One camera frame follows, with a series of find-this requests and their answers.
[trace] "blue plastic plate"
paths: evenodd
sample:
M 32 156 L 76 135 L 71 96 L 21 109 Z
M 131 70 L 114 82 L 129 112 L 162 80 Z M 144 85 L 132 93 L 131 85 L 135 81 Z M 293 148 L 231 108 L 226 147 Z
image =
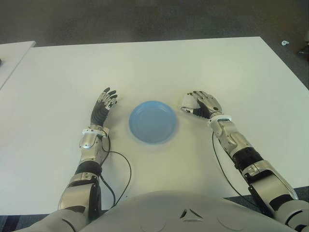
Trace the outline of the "blue plastic plate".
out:
M 168 105 L 146 101 L 132 111 L 129 127 L 135 137 L 146 143 L 162 143 L 173 136 L 177 118 Z

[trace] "floor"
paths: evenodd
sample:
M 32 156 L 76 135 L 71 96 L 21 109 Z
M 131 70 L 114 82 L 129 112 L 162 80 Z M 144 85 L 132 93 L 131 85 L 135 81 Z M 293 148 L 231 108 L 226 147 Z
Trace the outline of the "floor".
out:
M 261 36 L 309 88 L 308 0 L 1 0 L 0 44 L 37 46 Z M 282 46 L 281 41 L 290 42 Z M 309 200 L 309 188 L 296 189 Z M 242 198 L 230 198 L 252 208 Z M 0 216 L 0 231 L 46 215 Z

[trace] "wire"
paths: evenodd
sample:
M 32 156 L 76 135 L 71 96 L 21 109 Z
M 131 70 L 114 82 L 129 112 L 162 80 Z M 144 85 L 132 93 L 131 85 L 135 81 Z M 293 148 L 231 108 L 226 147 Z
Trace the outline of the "wire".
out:
M 123 192 L 121 193 L 121 195 L 120 195 L 120 197 L 118 198 L 118 200 L 116 201 L 116 203 L 113 205 L 113 207 L 114 207 L 114 206 L 116 206 L 116 205 L 118 204 L 118 202 L 120 201 L 120 199 L 121 199 L 122 196 L 124 195 L 124 193 L 125 193 L 127 187 L 129 186 L 129 184 L 130 184 L 130 182 L 131 182 L 132 168 L 131 168 L 130 162 L 127 160 L 127 158 L 126 158 L 123 154 L 121 154 L 120 152 L 117 152 L 117 151 L 111 151 L 111 139 L 110 139 L 110 136 L 109 136 L 109 135 L 107 136 L 107 139 L 108 139 L 109 147 L 108 147 L 108 150 L 106 151 L 106 150 L 103 148 L 103 146 L 102 146 L 103 151 L 107 152 L 107 155 L 106 155 L 106 157 L 104 158 L 104 160 L 102 161 L 101 165 L 104 163 L 104 161 L 106 160 L 106 158 L 108 157 L 108 155 L 109 155 L 110 153 L 116 153 L 116 154 L 122 156 L 122 157 L 127 161 L 128 165 L 129 165 L 129 168 L 130 168 L 130 177 L 129 177 L 129 180 L 128 180 L 128 182 L 127 182 L 127 185 L 126 185 L 125 189 L 123 190 Z
M 218 163 L 219 163 L 219 166 L 220 166 L 220 168 L 221 168 L 221 171 L 222 171 L 224 177 L 226 178 L 227 182 L 230 184 L 230 186 L 232 187 L 232 189 L 233 189 L 240 197 L 242 197 L 246 202 L 248 202 L 248 203 L 250 203 L 251 205 L 253 205 L 253 206 L 255 206 L 255 207 L 258 208 L 258 206 L 257 206 L 256 204 L 252 203 L 251 201 L 248 201 L 244 196 L 242 196 L 242 195 L 234 188 L 234 186 L 231 184 L 231 182 L 228 180 L 227 176 L 225 175 L 225 173 L 224 173 L 224 171 L 223 171 L 223 168 L 222 168 L 222 166 L 221 166 L 221 163 L 220 163 L 220 161 L 219 161 L 219 158 L 218 158 L 216 149 L 214 148 L 213 135 L 214 135 L 214 132 L 212 132 L 212 147 L 213 147 L 213 151 L 214 151 L 214 154 L 216 155 L 216 158 L 217 158 L 217 160 L 218 160 Z
M 102 174 L 100 174 L 100 178 L 101 180 L 103 181 L 103 183 L 105 184 L 105 186 L 111 191 L 112 193 L 112 200 L 113 200 L 113 203 L 112 203 L 112 207 L 113 208 L 115 206 L 115 202 L 116 202 L 116 196 L 115 196 L 115 193 L 114 191 L 112 190 L 111 186 L 109 186 L 109 184 L 106 183 L 106 181 L 103 179 L 102 177 Z
M 101 166 L 103 165 L 104 161 L 107 159 L 108 155 L 110 154 L 111 152 L 111 139 L 109 136 L 107 136 L 107 139 L 108 139 L 108 151 L 104 150 L 104 147 L 103 147 L 103 140 L 102 140 L 102 149 L 103 151 L 107 152 L 107 155 L 106 157 L 104 158 L 104 160 L 101 162 Z

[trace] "white table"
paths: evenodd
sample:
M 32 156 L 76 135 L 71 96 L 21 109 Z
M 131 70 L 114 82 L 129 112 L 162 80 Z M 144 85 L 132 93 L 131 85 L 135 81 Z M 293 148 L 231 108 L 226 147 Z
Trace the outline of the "white table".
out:
M 34 45 L 34 41 L 0 44 L 0 59 L 2 60 L 0 65 L 0 89 L 27 51 Z
M 309 185 L 309 92 L 260 37 L 32 48 L 0 91 L 0 215 L 45 214 L 74 174 L 81 131 L 105 88 L 118 90 L 110 112 L 112 150 L 131 162 L 124 195 L 185 190 L 236 196 L 216 162 L 205 120 L 179 110 L 183 95 L 200 89 L 262 157 L 294 187 Z M 175 111 L 179 127 L 162 145 L 131 135 L 128 118 L 143 101 Z M 226 173 L 242 194 L 247 184 L 215 141 Z M 103 175 L 118 197 L 126 162 L 111 154 Z M 103 207 L 112 197 L 103 188 Z

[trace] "robotic arm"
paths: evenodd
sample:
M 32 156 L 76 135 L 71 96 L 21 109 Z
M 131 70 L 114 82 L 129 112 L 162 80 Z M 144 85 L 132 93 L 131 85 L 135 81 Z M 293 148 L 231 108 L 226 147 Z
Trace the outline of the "robotic arm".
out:
M 264 160 L 238 132 L 231 117 L 222 113 L 218 101 L 203 91 L 188 93 L 200 108 L 182 107 L 185 112 L 209 119 L 208 125 L 222 148 L 249 185 L 249 191 L 261 212 L 297 231 L 309 230 L 309 203 L 298 199 L 294 189 Z
M 90 126 L 83 130 L 79 143 L 82 156 L 75 175 L 61 196 L 58 210 L 21 232 L 77 232 L 101 215 L 99 176 L 107 155 L 102 149 L 102 140 L 109 132 L 103 124 L 117 103 L 116 91 L 109 91 L 107 88 L 100 94 L 91 114 Z

